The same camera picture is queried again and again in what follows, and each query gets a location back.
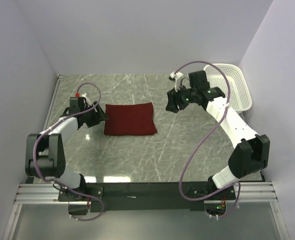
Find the dark red t-shirt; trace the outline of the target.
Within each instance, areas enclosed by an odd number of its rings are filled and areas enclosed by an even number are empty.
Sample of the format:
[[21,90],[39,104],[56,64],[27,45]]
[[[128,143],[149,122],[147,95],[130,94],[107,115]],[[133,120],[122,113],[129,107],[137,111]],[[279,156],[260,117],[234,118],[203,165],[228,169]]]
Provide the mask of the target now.
[[109,117],[104,124],[106,136],[153,136],[157,133],[154,124],[154,106],[151,102],[114,105],[106,104],[105,113]]

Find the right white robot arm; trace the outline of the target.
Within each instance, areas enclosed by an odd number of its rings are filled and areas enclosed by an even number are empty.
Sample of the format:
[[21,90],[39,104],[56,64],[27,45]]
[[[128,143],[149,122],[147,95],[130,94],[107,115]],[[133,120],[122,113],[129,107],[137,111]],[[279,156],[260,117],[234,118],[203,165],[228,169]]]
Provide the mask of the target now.
[[217,200],[226,188],[268,166],[270,139],[249,127],[230,106],[229,92],[211,87],[203,70],[188,75],[189,88],[182,85],[180,72],[171,73],[169,79],[174,82],[174,88],[167,92],[166,111],[178,113],[189,104],[201,106],[217,121],[215,127],[224,130],[233,146],[227,166],[208,178],[206,196]]

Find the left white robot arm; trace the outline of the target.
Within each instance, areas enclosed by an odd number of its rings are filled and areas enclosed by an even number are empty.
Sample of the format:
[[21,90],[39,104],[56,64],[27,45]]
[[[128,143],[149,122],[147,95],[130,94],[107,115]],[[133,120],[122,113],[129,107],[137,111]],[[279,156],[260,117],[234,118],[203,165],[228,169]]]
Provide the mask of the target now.
[[85,97],[71,97],[69,106],[53,126],[28,135],[25,148],[27,176],[58,185],[60,193],[69,199],[92,200],[85,177],[66,166],[64,142],[83,125],[91,128],[108,119],[97,101],[88,103]]

